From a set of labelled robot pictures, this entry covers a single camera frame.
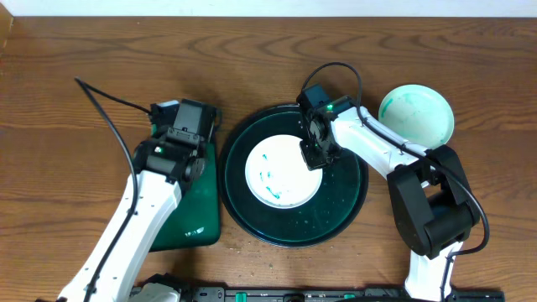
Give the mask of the white plate with green streaks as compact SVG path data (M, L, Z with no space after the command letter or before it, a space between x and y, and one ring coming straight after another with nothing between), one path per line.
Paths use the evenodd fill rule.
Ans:
M279 134L259 142L245 163L251 193L267 206L288 210L307 203L321 187L323 171L305 163L301 139Z

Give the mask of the mint plate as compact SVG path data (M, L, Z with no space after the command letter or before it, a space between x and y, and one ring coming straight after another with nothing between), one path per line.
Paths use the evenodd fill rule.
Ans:
M428 148L447 144L455 128L448 101L439 92L417 84L389 92L378 109L378 120L399 136Z

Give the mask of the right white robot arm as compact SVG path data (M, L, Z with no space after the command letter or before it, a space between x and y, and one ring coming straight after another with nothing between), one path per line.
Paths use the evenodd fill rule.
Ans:
M332 100L319 85L302 89L297 103L307 126L300 149L308 169L328 167L351 151L381 174L395 225L411 250L405 290L414 299L447 300L452 264L483 219L456 152L411 143L352 97Z

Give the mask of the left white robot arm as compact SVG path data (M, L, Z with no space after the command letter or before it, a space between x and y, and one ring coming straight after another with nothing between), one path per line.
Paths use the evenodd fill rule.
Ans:
M204 173L220 109L182 99L153 104L150 137L129 160L122 199L60 301L126 301L155 238L185 192Z

